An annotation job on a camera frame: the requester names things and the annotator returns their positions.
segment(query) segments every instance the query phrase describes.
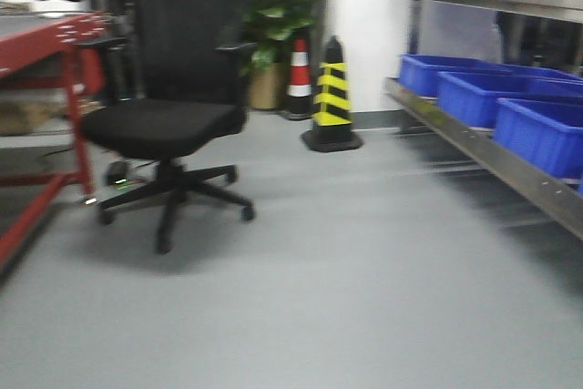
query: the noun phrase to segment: wall baseboard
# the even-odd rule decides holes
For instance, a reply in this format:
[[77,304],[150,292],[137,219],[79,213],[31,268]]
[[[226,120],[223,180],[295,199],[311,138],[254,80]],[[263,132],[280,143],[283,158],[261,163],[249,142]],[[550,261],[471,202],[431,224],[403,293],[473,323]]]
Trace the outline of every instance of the wall baseboard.
[[353,126],[354,129],[395,128],[402,114],[401,109],[352,113]]

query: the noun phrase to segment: chair seat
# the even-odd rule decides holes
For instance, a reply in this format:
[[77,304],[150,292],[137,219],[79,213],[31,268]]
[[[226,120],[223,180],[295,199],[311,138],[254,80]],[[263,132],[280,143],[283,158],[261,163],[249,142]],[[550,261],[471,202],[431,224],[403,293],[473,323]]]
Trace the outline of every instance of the chair seat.
[[190,155],[220,135],[236,111],[234,105],[129,100],[88,114],[81,132],[131,159],[173,159]]

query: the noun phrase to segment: potted plant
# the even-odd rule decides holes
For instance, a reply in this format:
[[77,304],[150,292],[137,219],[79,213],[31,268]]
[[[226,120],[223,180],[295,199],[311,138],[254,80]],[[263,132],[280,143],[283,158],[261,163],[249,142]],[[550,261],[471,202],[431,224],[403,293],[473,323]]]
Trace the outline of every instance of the potted plant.
[[252,107],[275,109],[279,106],[293,38],[314,23],[314,7],[320,1],[251,0],[244,38],[257,43],[247,65]]

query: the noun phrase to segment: plant pot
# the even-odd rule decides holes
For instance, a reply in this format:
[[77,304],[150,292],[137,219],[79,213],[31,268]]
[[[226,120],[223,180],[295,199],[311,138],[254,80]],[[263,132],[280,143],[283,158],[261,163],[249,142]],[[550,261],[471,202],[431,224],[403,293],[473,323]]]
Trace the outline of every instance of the plant pot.
[[285,64],[274,63],[265,70],[252,72],[247,92],[249,105],[264,110],[279,108],[283,101],[287,71]]

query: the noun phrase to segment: traffic cone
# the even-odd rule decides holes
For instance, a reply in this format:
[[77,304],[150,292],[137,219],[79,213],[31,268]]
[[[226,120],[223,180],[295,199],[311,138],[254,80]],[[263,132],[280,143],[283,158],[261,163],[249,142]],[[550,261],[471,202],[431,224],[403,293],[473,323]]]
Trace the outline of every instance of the traffic cone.
[[306,40],[298,38],[291,54],[290,84],[288,85],[285,109],[281,115],[288,120],[305,120],[312,111],[312,85]]
[[312,130],[304,132],[302,139],[308,148],[318,152],[357,149],[363,141],[352,132],[352,126],[343,49],[333,36],[321,64]]

